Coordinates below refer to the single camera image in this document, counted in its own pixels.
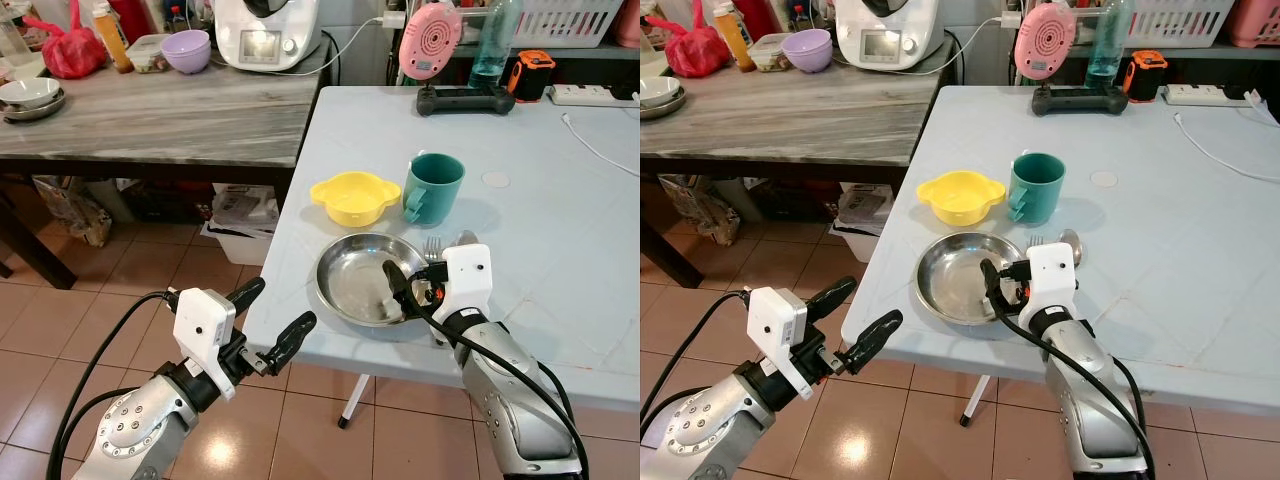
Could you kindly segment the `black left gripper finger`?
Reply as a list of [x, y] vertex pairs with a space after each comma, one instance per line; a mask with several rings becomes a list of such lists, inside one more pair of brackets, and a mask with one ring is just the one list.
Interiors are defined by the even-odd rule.
[[806, 323], [817, 323], [828, 317], [858, 288], [855, 276], [841, 276], [833, 284], [814, 294], [805, 302]]
[[228, 301], [234, 306], [237, 316], [248, 311], [250, 306], [264, 292], [265, 285], [266, 282], [261, 276], [255, 276], [228, 294]]
[[841, 362], [838, 372], [859, 374], [883, 349], [888, 338], [900, 329], [901, 324], [902, 315], [899, 310], [891, 310], [874, 320], [859, 334], [849, 349], [838, 352]]
[[257, 353], [257, 370], [262, 376], [278, 376], [301, 349], [306, 337], [316, 326], [315, 312], [306, 311], [276, 337], [276, 343], [265, 353]]

